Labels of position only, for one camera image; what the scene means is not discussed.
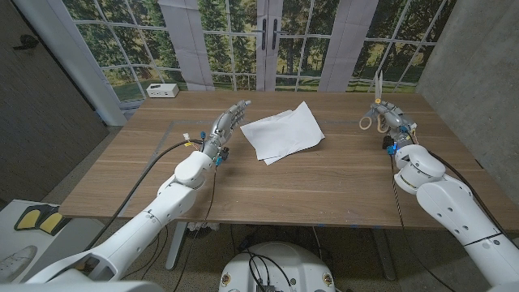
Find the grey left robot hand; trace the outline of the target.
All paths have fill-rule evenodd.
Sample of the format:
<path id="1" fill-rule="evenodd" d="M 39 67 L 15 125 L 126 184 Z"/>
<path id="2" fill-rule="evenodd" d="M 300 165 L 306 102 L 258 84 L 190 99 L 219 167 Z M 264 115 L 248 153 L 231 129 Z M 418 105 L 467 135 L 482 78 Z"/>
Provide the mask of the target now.
<path id="1" fill-rule="evenodd" d="M 234 128 L 243 120 L 244 111 L 251 101 L 241 100 L 230 106 L 213 123 L 201 152 L 213 160 L 231 138 Z"/>

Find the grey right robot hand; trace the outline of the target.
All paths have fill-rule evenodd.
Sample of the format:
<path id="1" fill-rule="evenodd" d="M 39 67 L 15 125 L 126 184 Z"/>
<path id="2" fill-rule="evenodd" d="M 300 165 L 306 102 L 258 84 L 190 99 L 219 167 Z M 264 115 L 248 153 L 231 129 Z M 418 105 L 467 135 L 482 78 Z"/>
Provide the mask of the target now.
<path id="1" fill-rule="evenodd" d="M 382 149 L 390 154 L 410 144 L 416 144 L 417 123 L 391 102 L 380 101 L 371 104 L 368 116 L 376 118 L 377 131 L 384 134 Z"/>

